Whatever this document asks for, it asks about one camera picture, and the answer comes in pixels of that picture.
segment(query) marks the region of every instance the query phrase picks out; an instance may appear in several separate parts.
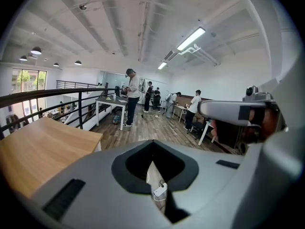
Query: white t-shirt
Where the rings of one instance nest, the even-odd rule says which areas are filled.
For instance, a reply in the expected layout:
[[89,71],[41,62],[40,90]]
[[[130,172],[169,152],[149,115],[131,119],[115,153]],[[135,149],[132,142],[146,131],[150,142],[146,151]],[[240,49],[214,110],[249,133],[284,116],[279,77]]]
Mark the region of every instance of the white t-shirt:
[[173,104],[173,102],[176,101],[176,99],[177,99],[177,94],[173,94],[169,100],[169,103]]
[[200,96],[195,96],[192,100],[191,100],[191,106],[189,107],[189,111],[191,111],[192,113],[197,113],[197,106],[198,103],[201,101],[201,97]]
[[139,85],[141,83],[141,79],[138,76],[138,74],[136,74],[129,83],[129,88],[131,91],[129,91],[127,93],[128,97],[140,97],[140,91],[139,91]]

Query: wooden floor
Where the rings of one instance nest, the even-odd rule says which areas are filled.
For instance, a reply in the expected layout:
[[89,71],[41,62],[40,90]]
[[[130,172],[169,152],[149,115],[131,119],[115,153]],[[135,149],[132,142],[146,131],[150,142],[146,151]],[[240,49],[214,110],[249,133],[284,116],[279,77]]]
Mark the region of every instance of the wooden floor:
[[213,151],[213,152],[229,152],[236,154],[236,151],[223,147],[222,149],[211,140],[204,138],[202,144],[198,146],[199,139],[195,139],[193,135],[187,134],[183,128],[183,120],[178,122],[178,118],[168,119],[164,114],[158,113],[150,108],[150,112],[143,114],[142,105],[137,105],[134,115],[132,127],[124,127],[120,131],[120,125],[114,125],[112,123],[113,115],[109,114],[100,121],[100,125],[94,127],[91,131],[97,133],[103,133],[101,141],[102,150],[110,149],[118,146],[124,146],[128,143],[133,143],[148,139],[158,139],[160,141],[168,141],[175,144],[180,144],[187,147]]

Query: cap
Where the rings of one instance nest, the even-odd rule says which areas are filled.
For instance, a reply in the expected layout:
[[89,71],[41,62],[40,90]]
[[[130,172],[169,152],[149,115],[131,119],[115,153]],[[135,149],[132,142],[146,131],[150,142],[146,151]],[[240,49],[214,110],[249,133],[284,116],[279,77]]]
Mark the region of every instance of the cap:
[[129,74],[132,73],[132,72],[134,72],[133,69],[127,69],[127,70],[126,70],[126,75],[129,75]]

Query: wooden tabletop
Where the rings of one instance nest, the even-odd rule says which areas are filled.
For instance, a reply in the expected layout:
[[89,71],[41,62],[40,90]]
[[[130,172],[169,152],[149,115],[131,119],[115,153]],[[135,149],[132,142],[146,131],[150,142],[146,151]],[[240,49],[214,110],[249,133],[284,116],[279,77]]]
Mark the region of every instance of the wooden tabletop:
[[65,167],[94,152],[102,134],[41,118],[0,141],[0,167],[10,186],[30,197]]

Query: fluorescent light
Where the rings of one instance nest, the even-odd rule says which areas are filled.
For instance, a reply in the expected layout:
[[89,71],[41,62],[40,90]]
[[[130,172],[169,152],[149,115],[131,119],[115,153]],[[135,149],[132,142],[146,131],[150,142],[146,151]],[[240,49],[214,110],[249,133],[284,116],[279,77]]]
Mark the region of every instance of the fluorescent light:
[[167,63],[166,63],[166,62],[163,62],[163,63],[159,66],[158,69],[159,69],[159,70],[162,69],[165,65],[167,65]]
[[191,44],[193,41],[195,41],[198,37],[203,35],[205,33],[205,30],[199,27],[192,35],[190,35],[177,49],[183,50],[186,48],[189,44]]

